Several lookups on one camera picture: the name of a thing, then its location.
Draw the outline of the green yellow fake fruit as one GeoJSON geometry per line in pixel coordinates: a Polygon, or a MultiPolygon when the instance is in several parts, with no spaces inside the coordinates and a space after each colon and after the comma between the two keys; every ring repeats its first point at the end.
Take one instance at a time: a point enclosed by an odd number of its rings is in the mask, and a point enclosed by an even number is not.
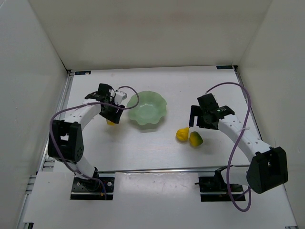
{"type": "Polygon", "coordinates": [[[203,139],[198,132],[193,131],[190,133],[189,143],[193,147],[198,147],[203,143],[203,139]]]}

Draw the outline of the yellow fake pear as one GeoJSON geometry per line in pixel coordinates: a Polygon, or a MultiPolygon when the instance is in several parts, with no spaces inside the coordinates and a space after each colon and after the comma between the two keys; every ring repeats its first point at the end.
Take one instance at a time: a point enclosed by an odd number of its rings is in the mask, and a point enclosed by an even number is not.
{"type": "Polygon", "coordinates": [[[189,127],[181,128],[176,132],[176,139],[179,142],[187,142],[189,139],[189,127]]]}

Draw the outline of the yellow fake lemon torn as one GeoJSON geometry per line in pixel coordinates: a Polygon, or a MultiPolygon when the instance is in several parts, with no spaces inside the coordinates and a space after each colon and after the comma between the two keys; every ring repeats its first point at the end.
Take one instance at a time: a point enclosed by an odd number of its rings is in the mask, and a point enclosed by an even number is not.
{"type": "Polygon", "coordinates": [[[110,125],[110,126],[115,126],[116,125],[116,123],[114,123],[114,122],[112,122],[108,119],[106,120],[106,123],[107,123],[107,125],[110,125]]]}

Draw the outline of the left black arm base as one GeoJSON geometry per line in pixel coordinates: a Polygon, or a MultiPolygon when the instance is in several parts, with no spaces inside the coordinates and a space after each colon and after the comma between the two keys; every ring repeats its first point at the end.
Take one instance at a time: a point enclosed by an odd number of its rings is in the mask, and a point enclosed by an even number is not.
{"type": "Polygon", "coordinates": [[[71,200],[113,200],[115,177],[99,177],[100,182],[74,177],[71,187],[71,200]]]}

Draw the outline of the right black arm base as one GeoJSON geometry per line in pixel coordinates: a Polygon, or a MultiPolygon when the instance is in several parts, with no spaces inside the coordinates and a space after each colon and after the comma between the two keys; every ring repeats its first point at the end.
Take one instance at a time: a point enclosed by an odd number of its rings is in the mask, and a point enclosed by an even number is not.
{"type": "MultiPolygon", "coordinates": [[[[200,176],[195,185],[199,186],[201,202],[230,202],[227,185],[221,175],[226,167],[217,169],[212,176],[200,176]]],[[[232,196],[235,201],[245,201],[243,186],[230,184],[232,196]]]]}

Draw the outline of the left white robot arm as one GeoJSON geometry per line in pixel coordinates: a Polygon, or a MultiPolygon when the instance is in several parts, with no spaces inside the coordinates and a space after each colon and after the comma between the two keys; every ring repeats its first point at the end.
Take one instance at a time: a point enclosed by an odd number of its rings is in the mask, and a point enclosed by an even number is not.
{"type": "Polygon", "coordinates": [[[83,155],[82,131],[97,115],[118,124],[125,108],[122,101],[126,98],[125,92],[114,90],[108,84],[99,84],[97,91],[85,96],[82,107],[73,108],[63,120],[51,121],[48,155],[59,162],[65,160],[79,178],[96,178],[97,169],[83,155]]]}

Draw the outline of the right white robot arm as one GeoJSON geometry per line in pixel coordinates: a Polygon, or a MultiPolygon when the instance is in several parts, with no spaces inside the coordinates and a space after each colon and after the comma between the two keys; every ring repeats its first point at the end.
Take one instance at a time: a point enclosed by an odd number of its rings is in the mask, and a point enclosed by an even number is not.
{"type": "Polygon", "coordinates": [[[243,127],[230,107],[219,106],[212,94],[197,100],[199,104],[191,107],[189,126],[221,131],[237,144],[250,162],[249,166],[217,169],[213,177],[216,188],[226,190],[230,181],[262,194],[288,181],[286,152],[280,146],[274,148],[258,139],[243,127]]]}

